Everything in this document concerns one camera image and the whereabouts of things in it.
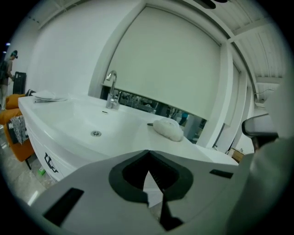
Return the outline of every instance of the ceiling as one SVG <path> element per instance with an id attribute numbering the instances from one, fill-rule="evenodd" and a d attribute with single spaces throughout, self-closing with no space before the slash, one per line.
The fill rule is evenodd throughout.
<path id="1" fill-rule="evenodd" d="M 42 0 L 29 13 L 42 28 L 50 20 L 69 8 L 88 0 Z M 183 0 L 199 7 L 192 0 Z M 228 0 L 218 3 L 211 11 L 233 33 L 228 40 L 245 54 L 246 62 L 254 73 L 257 101 L 265 101 L 282 81 L 290 61 L 290 50 L 268 13 L 251 0 Z"/>
<path id="2" fill-rule="evenodd" d="M 217 3 L 211 10 L 234 33 L 247 54 L 257 82 L 259 102 L 265 101 L 282 81 L 290 63 L 290 50 L 279 29 L 261 6 L 251 0 Z"/>

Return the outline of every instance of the sink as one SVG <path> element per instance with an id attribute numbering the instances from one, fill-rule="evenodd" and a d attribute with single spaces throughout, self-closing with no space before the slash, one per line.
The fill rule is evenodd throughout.
<path id="1" fill-rule="evenodd" d="M 212 162 L 186 138 L 173 142 L 147 125 L 162 116 L 124 105 L 107 109 L 105 100 L 83 95 L 49 103 L 22 97 L 18 104 L 35 153 L 56 180 L 91 162 L 143 150 Z"/>
<path id="2" fill-rule="evenodd" d="M 36 116 L 76 145 L 114 157 L 148 145 L 147 123 L 138 116 L 79 100 L 55 102 L 34 110 Z M 100 136 L 91 133 L 98 131 Z"/>

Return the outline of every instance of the faucet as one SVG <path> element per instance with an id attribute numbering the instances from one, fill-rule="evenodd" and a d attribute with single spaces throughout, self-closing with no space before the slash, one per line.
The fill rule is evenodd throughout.
<path id="1" fill-rule="evenodd" d="M 107 75 L 106 80 L 110 81 L 111 77 L 113 77 L 113 82 L 112 82 L 111 89 L 110 89 L 108 96 L 107 96 L 106 108 L 113 108 L 113 106 L 118 108 L 119 107 L 118 106 L 119 105 L 119 97 L 120 97 L 121 91 L 119 92 L 118 98 L 115 99 L 114 87 L 115 87 L 115 83 L 116 83 L 116 71 L 114 71 L 114 70 L 111 71 Z"/>

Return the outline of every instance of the roller blind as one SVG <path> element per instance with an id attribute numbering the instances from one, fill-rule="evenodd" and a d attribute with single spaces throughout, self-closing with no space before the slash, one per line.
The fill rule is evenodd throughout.
<path id="1" fill-rule="evenodd" d="M 236 109 L 236 103 L 238 98 L 239 92 L 239 71 L 237 70 L 236 66 L 233 66 L 233 88 L 232 88 L 232 95 L 230 100 L 230 105 L 228 108 L 228 112 L 226 113 L 225 124 L 231 125 L 233 115 Z"/>
<path id="2" fill-rule="evenodd" d="M 220 47 L 190 22 L 146 7 L 121 39 L 108 73 L 112 70 L 117 89 L 208 120 L 218 89 Z"/>

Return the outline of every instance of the white wall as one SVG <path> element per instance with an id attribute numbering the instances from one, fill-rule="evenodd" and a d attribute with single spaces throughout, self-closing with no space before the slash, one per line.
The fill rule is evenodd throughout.
<path id="1" fill-rule="evenodd" d="M 233 87 L 233 58 L 227 44 L 220 47 L 220 79 L 209 121 L 197 141 L 197 145 L 212 148 L 226 118 Z"/>
<path id="2" fill-rule="evenodd" d="M 247 73 L 243 71 L 240 76 L 238 76 L 238 84 L 237 87 L 238 93 L 237 93 L 237 101 L 234 108 L 234 113 L 231 121 L 231 125 L 225 125 L 220 137 L 216 143 L 217 149 L 223 153 L 226 153 L 226 151 L 230 148 L 232 142 L 234 141 L 234 138 L 237 134 L 237 131 L 240 127 L 240 123 L 242 120 L 243 112 L 245 109 L 245 101 L 246 101 L 246 87 L 247 87 Z"/>
<path id="3" fill-rule="evenodd" d="M 253 117 L 263 115 L 263 114 L 268 114 L 267 110 L 265 108 L 259 108 L 255 106 L 254 111 L 253 111 Z"/>
<path id="4" fill-rule="evenodd" d="M 13 75 L 15 72 L 27 72 L 33 48 L 39 35 L 38 26 L 37 22 L 25 18 L 14 32 L 5 56 L 5 59 L 8 59 L 14 50 L 18 52 L 18 59 L 15 59 L 12 65 Z M 13 82 L 11 79 L 9 79 L 9 82 L 7 95 L 11 95 L 13 91 Z"/>
<path id="5" fill-rule="evenodd" d="M 229 105 L 229 109 L 228 112 L 226 114 L 226 118 L 225 118 L 225 124 L 230 126 L 233 116 L 234 116 L 234 112 L 236 109 L 236 103 L 237 103 L 237 98 L 238 98 L 238 91 L 239 91 L 239 76 L 240 73 L 237 70 L 236 66 L 233 66 L 233 88 L 232 88 L 232 95 L 231 95 L 231 99 L 230 99 L 230 105 Z"/>
<path id="6" fill-rule="evenodd" d="M 112 33 L 142 0 L 92 0 L 41 29 L 26 89 L 87 95 L 97 60 Z"/>
<path id="7" fill-rule="evenodd" d="M 294 69 L 289 68 L 277 90 L 265 101 L 265 107 L 279 138 L 294 136 Z"/>
<path id="8" fill-rule="evenodd" d="M 242 128 L 241 128 L 242 122 L 248 118 L 253 117 L 253 115 L 254 115 L 254 94 L 253 94 L 252 88 L 248 87 L 246 92 L 246 100 L 245 100 L 245 107 L 244 107 L 244 112 L 242 115 L 242 120 L 232 144 L 232 148 L 235 148 L 237 150 L 242 150 L 244 154 L 254 153 L 254 147 L 253 147 L 251 139 L 242 133 Z"/>

